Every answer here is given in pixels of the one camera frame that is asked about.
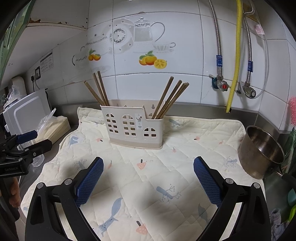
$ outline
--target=blue label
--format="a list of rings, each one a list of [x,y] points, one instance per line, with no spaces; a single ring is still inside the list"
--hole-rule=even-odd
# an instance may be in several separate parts
[[[216,55],[217,67],[222,67],[222,55]]]
[[[253,72],[253,61],[248,62],[248,71]]]

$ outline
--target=pink brush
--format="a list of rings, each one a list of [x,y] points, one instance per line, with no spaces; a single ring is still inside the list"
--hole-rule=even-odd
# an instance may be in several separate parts
[[[292,96],[290,99],[290,109],[291,109],[291,125],[296,126],[296,97]]]

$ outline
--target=lemon slice decal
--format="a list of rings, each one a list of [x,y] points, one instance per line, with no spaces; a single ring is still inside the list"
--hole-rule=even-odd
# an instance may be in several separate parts
[[[154,67],[157,69],[164,69],[167,66],[167,62],[164,59],[157,59],[154,62]]]

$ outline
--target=white appliance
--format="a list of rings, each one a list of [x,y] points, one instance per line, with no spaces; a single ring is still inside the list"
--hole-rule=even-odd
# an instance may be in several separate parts
[[[36,130],[42,118],[50,114],[45,90],[38,90],[7,107],[3,112],[6,130],[19,135]]]

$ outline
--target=valve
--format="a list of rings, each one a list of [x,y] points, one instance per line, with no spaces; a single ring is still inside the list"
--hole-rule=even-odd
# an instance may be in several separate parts
[[[223,76],[217,75],[217,77],[214,77],[212,75],[209,75],[212,78],[212,87],[214,89],[220,89],[221,91],[227,91],[229,88],[228,83],[223,80]]]
[[[254,99],[256,96],[256,91],[250,86],[250,83],[245,82],[244,86],[242,87],[246,97],[249,99]]]

